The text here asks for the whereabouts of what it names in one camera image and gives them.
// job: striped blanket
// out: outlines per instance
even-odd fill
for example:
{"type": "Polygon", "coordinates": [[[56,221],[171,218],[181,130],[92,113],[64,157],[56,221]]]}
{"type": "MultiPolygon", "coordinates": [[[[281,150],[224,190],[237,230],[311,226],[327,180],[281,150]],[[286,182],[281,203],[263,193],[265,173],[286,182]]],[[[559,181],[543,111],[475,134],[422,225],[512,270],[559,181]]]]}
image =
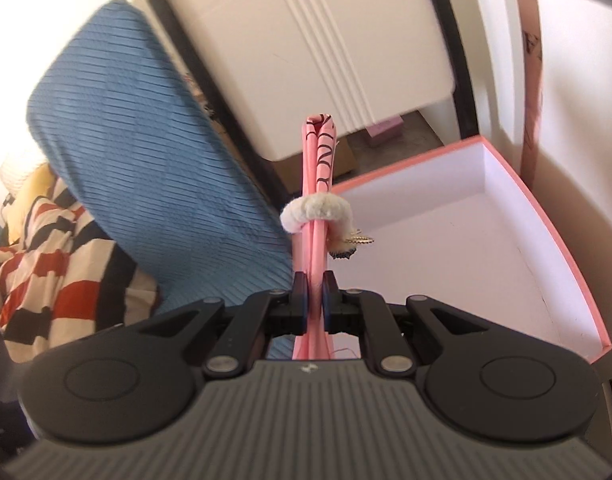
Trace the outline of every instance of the striped blanket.
{"type": "Polygon", "coordinates": [[[21,239],[0,248],[0,329],[11,358],[150,316],[157,284],[59,179],[35,200],[21,239]]]}

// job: white fluffy hair tie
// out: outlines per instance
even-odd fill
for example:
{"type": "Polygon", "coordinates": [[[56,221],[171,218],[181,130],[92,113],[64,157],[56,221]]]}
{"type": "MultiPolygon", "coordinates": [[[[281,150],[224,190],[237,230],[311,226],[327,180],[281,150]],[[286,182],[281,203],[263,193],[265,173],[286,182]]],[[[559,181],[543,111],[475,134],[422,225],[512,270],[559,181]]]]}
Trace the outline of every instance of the white fluffy hair tie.
{"type": "Polygon", "coordinates": [[[373,242],[353,227],[353,211],[348,201],[329,192],[296,198],[283,209],[280,219],[283,228],[291,234],[298,233],[312,220],[328,222],[326,248],[333,258],[349,258],[358,244],[373,242]]]}

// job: blue cushion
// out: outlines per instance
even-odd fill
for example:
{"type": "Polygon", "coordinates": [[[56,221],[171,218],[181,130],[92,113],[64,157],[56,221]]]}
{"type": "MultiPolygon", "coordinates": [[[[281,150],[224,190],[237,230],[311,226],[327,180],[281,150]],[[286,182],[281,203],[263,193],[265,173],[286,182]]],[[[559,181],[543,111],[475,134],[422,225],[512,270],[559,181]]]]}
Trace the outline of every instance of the blue cushion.
{"type": "Polygon", "coordinates": [[[71,193],[162,287],[161,310],[289,288],[290,242],[144,16],[99,9],[28,102],[28,125],[71,193]]]}

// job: pink box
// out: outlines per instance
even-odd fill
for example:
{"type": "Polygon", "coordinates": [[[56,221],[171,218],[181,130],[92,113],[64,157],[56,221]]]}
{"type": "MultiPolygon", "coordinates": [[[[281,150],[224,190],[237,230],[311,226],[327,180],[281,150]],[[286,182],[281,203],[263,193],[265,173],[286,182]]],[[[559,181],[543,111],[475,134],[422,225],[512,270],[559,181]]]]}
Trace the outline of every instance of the pink box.
{"type": "Polygon", "coordinates": [[[350,260],[329,261],[340,288],[373,290],[400,304],[425,294],[590,362],[612,348],[561,236],[483,137],[333,191],[352,205],[356,227],[375,239],[350,260]]]}
{"type": "Polygon", "coordinates": [[[401,135],[403,132],[404,120],[399,117],[391,117],[385,121],[368,126],[368,143],[371,146],[378,146],[387,140],[401,135]]]}

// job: chair backrest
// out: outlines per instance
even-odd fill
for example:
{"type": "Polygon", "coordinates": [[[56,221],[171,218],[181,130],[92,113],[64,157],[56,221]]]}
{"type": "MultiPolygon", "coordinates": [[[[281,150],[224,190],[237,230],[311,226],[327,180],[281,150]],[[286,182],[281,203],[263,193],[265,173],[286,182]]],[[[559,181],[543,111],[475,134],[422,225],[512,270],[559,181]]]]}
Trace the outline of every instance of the chair backrest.
{"type": "Polygon", "coordinates": [[[344,135],[447,99],[455,89],[458,117],[470,91],[464,136],[477,133],[448,0],[169,1],[263,158],[300,152],[295,130],[312,113],[330,113],[344,135]]]}
{"type": "Polygon", "coordinates": [[[126,1],[103,6],[68,43],[27,120],[73,195],[164,290],[227,279],[264,255],[289,279],[276,215],[126,1]]]}

